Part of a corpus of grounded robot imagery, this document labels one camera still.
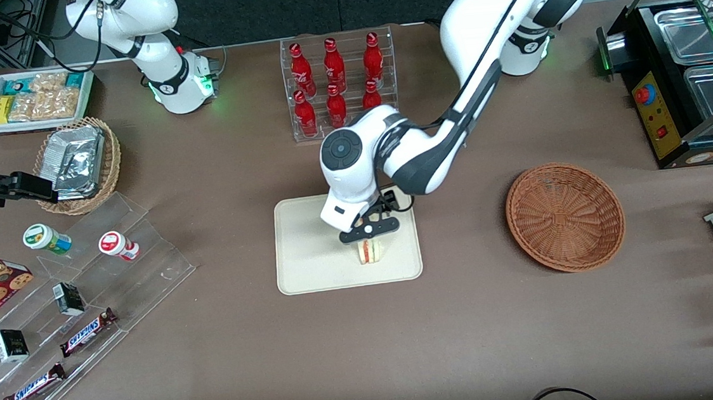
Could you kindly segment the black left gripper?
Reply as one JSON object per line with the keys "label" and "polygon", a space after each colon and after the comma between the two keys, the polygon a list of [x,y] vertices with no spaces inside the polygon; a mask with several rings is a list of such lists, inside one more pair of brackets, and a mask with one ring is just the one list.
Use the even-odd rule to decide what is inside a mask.
{"label": "black left gripper", "polygon": [[385,190],[363,215],[355,218],[349,232],[339,234],[339,241],[345,245],[355,243],[359,256],[363,255],[362,241],[383,236],[383,250],[389,250],[393,246],[391,232],[397,231],[401,226],[399,220],[392,216],[398,208],[400,204],[394,190]]}

